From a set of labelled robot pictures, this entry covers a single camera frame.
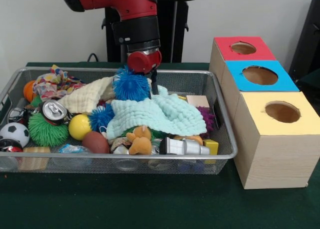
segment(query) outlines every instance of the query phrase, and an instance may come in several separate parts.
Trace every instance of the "wire mesh basket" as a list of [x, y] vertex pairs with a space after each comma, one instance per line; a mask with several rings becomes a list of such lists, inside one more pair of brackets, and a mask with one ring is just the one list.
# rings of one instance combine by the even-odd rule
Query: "wire mesh basket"
[[[14, 73], [0, 94], [1, 126], [8, 122], [11, 109], [23, 108], [28, 104], [23, 95], [25, 84], [48, 73], [49, 69], [26, 67]], [[87, 84], [103, 77], [112, 77], [117, 71], [105, 68], [61, 69]], [[206, 96], [211, 112], [215, 114], [214, 131], [210, 138], [219, 143], [218, 155], [58, 153], [61, 145], [51, 147], [50, 153], [0, 152], [0, 172], [217, 175], [227, 160], [236, 156], [238, 149], [216, 76], [208, 71], [159, 70], [157, 82], [169, 93]], [[81, 142], [69, 137], [66, 144], [81, 145]], [[27, 147], [36, 146], [30, 139]]]

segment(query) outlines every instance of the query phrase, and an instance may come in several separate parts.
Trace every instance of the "blue spiky ball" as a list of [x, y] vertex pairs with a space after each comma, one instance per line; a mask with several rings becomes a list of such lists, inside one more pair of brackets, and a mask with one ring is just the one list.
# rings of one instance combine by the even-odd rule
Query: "blue spiky ball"
[[107, 127], [115, 117], [115, 113], [111, 105], [106, 103], [105, 106], [98, 106], [94, 109], [88, 117], [91, 129], [95, 132], [100, 132], [100, 127]]
[[117, 71], [112, 85], [117, 100], [140, 102], [149, 97], [148, 79], [134, 74], [127, 66]]

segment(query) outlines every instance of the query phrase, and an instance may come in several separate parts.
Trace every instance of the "yellow ball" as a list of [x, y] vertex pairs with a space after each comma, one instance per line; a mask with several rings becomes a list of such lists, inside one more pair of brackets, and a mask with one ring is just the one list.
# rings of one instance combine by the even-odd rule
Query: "yellow ball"
[[69, 133], [78, 141], [82, 141], [85, 135], [91, 131], [89, 118], [85, 114], [76, 115], [69, 123]]

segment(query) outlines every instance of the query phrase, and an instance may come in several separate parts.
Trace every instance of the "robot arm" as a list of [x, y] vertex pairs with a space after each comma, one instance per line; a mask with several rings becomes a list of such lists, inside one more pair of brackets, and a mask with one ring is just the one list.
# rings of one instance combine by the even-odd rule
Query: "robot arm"
[[135, 73], [148, 74], [161, 63], [157, 0], [64, 0], [75, 12], [116, 9], [121, 21], [112, 25], [117, 45], [126, 45], [127, 64]]

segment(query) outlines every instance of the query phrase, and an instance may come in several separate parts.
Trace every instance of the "washcloth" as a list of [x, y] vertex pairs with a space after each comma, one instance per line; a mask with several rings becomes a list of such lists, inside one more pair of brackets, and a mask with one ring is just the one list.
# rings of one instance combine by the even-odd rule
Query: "washcloth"
[[113, 77], [104, 77], [64, 96], [59, 102], [70, 113], [90, 114], [100, 100], [107, 101], [115, 97], [112, 89]]
[[120, 137], [130, 128], [148, 126], [152, 130], [179, 136], [194, 136], [206, 133], [206, 123], [193, 105], [168, 95], [167, 89], [158, 86], [159, 95], [143, 101], [113, 100], [114, 118], [109, 122], [106, 134], [108, 140]]
[[53, 65], [50, 73], [39, 76], [33, 84], [33, 92], [40, 95], [44, 102], [52, 98], [62, 98], [84, 86], [85, 83], [68, 75], [67, 71]]

